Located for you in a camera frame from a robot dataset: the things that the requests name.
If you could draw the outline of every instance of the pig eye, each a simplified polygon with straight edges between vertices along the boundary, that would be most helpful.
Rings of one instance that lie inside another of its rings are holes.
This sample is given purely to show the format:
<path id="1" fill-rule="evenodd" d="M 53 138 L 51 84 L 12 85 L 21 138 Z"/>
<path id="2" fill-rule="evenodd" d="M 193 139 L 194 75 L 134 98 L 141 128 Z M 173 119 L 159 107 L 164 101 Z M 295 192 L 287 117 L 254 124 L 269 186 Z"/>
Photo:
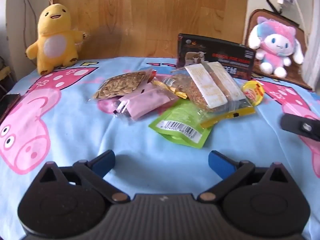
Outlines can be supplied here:
<path id="1" fill-rule="evenodd" d="M 6 139 L 4 143 L 4 148 L 10 148 L 13 143 L 14 143 L 14 136 L 11 135 Z"/>
<path id="2" fill-rule="evenodd" d="M 7 125 L 6 127 L 4 127 L 1 131 L 1 136 L 5 136 L 8 132 L 9 132 L 10 126 Z"/>

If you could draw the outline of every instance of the cinnamoroll plush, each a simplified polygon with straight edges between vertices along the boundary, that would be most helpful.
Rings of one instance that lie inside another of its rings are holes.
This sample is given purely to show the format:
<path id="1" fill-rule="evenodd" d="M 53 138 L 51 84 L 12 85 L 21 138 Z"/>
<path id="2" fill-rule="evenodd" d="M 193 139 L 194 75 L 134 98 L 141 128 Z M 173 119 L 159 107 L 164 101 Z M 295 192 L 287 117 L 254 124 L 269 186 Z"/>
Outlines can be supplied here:
<path id="1" fill-rule="evenodd" d="M 257 49 L 256 58 L 261 60 L 260 70 L 265 74 L 274 74 L 285 78 L 290 66 L 290 55 L 297 64 L 302 64 L 304 56 L 299 41 L 295 38 L 296 30 L 275 20 L 258 17 L 258 24 L 252 29 L 248 45 Z"/>

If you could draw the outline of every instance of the white belly patch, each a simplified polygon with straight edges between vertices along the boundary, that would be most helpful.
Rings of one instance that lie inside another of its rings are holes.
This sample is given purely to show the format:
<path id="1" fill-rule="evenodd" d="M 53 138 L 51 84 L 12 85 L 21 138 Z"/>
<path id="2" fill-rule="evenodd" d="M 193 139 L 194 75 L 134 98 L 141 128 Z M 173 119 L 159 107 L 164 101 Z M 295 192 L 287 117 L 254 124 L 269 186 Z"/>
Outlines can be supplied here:
<path id="1" fill-rule="evenodd" d="M 43 51 L 48 58 L 60 57 L 67 46 L 66 38 L 61 35 L 54 35 L 44 42 Z"/>

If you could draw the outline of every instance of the plastic bag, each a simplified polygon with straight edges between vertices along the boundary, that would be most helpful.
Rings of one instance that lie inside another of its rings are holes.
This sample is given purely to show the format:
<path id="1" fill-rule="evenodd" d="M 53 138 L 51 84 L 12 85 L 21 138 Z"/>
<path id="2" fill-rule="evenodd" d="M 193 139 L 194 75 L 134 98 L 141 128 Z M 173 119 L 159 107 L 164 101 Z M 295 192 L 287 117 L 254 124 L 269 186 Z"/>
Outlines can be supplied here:
<path id="1" fill-rule="evenodd" d="M 211 127 L 222 119 L 255 113 L 244 93 L 219 62 L 203 62 L 171 72 L 183 76 L 180 85 L 198 107 L 203 128 Z"/>
<path id="2" fill-rule="evenodd" d="M 159 81 L 157 78 L 154 78 L 154 79 L 151 81 L 151 83 L 152 83 L 153 85 L 160 86 L 160 87 L 162 87 L 162 88 L 164 88 L 164 89 L 166 89 L 166 90 L 168 90 L 168 91 L 171 91 L 171 92 L 174 93 L 176 96 L 181 97 L 181 98 L 183 98 L 183 99 L 186 99 L 186 98 L 188 97 L 186 93 L 181 92 L 178 88 L 175 88 L 175 87 L 166 85 L 164 82 Z"/>
<path id="3" fill-rule="evenodd" d="M 184 92 L 183 86 L 181 85 L 181 78 L 183 78 L 183 75 L 172 75 L 171 77 L 164 79 L 163 83 L 169 87 L 177 88 L 180 92 Z"/>
<path id="4" fill-rule="evenodd" d="M 119 98 L 114 106 L 117 116 L 135 121 L 152 110 L 177 99 L 178 97 L 169 90 L 148 83 L 140 86 L 131 94 Z"/>
<path id="5" fill-rule="evenodd" d="M 190 100 L 179 99 L 167 109 L 149 127 L 167 140 L 201 149 L 212 127 L 200 126 L 198 108 Z"/>
<path id="6" fill-rule="evenodd" d="M 151 74 L 152 68 L 109 78 L 98 88 L 93 98 L 102 100 L 130 94 L 138 87 L 145 85 Z"/>

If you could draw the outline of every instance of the barcode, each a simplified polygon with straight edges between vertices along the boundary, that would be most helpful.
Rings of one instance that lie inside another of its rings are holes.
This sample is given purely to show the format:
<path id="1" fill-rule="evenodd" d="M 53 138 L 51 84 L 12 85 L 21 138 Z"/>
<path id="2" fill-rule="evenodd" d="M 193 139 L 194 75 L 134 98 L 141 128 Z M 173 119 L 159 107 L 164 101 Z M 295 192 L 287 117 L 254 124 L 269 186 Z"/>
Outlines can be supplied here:
<path id="1" fill-rule="evenodd" d="M 157 124 L 157 127 L 163 130 L 173 130 L 181 132 L 195 143 L 198 143 L 202 136 L 202 134 L 199 133 L 197 130 L 181 122 L 161 121 Z"/>
<path id="2" fill-rule="evenodd" d="M 175 82 L 175 79 L 172 78 L 166 78 L 163 83 L 166 84 L 167 86 L 171 87 L 172 84 Z"/>

